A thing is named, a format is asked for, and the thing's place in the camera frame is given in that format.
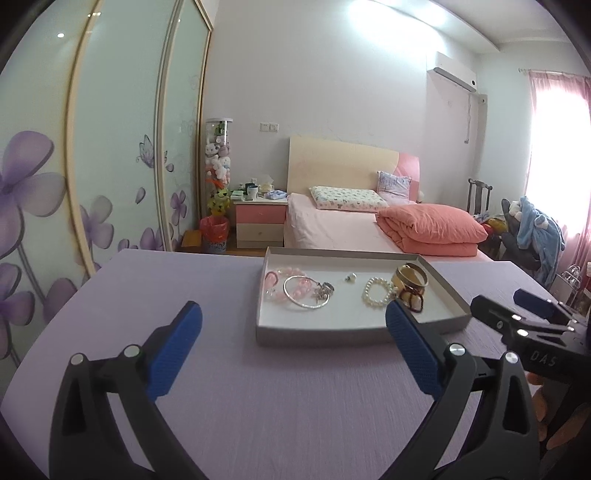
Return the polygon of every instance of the trash bin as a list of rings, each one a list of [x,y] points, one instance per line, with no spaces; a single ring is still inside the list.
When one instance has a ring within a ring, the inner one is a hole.
[[[203,250],[208,254],[222,254],[226,251],[230,220],[222,216],[202,218],[199,229],[203,237]]]

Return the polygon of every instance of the purple flower print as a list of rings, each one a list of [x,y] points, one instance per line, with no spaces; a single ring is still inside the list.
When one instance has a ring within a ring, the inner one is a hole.
[[[146,189],[143,187],[140,187],[138,190],[138,193],[135,194],[135,204],[137,205],[139,202],[141,202],[145,196],[146,196]]]
[[[148,135],[144,135],[144,143],[139,144],[139,157],[135,161],[140,160],[150,168],[154,168],[154,146]]]
[[[166,165],[166,162],[168,161],[168,150],[166,152],[164,152],[164,165]],[[165,166],[166,170],[169,172],[173,172],[174,171],[174,164],[169,163],[168,165]]]
[[[58,278],[53,283],[47,292],[45,302],[43,302],[43,319],[46,323],[53,320],[53,317],[56,316],[57,312],[61,310],[66,302],[70,300],[77,291],[78,289],[72,280],[69,280],[68,278]]]
[[[25,233],[22,211],[38,217],[56,212],[66,194],[66,180],[59,173],[37,171],[53,153],[53,142],[39,132],[14,135],[2,158],[0,173],[0,258],[21,243]]]
[[[142,238],[139,240],[139,247],[142,250],[163,251],[164,245],[162,243],[162,234],[160,233],[160,228],[156,230],[155,235],[154,231],[151,228],[147,228],[146,230],[144,230]]]
[[[173,208],[173,217],[171,221],[174,226],[178,225],[178,220],[180,217],[185,218],[187,215],[187,206],[184,204],[186,195],[184,190],[181,190],[180,193],[173,193],[173,196],[170,199],[170,206]]]
[[[138,248],[137,245],[130,245],[130,241],[127,240],[126,238],[122,239],[119,244],[117,245],[117,251],[121,252],[122,250],[124,250],[125,248]]]
[[[98,196],[95,201],[92,202],[90,215],[88,215],[86,209],[80,205],[82,224],[84,224],[88,249],[91,252],[92,244],[95,244],[103,250],[111,246],[115,228],[110,223],[105,223],[105,220],[107,220],[112,211],[113,204],[107,197],[102,195]]]
[[[15,293],[21,281],[21,269],[10,263],[0,264],[0,359],[12,352],[9,323],[25,326],[35,312],[35,296],[30,291]]]

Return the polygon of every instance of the pearl bracelet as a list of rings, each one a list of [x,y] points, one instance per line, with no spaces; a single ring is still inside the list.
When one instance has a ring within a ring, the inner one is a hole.
[[[374,300],[369,296],[369,291],[374,285],[380,285],[386,291],[386,296],[383,300]],[[361,299],[363,302],[374,309],[384,308],[390,301],[395,297],[395,289],[388,280],[384,280],[383,278],[372,277],[369,279],[365,288],[363,289],[363,294],[361,295]]]

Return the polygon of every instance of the pink headboard panel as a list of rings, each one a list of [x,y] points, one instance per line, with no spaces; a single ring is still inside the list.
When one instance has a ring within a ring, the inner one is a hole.
[[[394,170],[394,174],[400,177],[411,177],[410,183],[410,200],[417,201],[418,198],[418,182],[420,179],[420,168],[418,165],[418,157],[413,157],[408,153],[401,153],[398,157],[398,166]]]

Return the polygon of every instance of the pink bedsheet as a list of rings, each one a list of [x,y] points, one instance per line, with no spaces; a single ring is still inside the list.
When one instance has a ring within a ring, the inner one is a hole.
[[[285,220],[285,246],[365,252],[402,251],[375,221],[375,214],[319,210],[312,198],[292,193]],[[429,261],[492,261],[478,251],[475,257],[425,257]]]

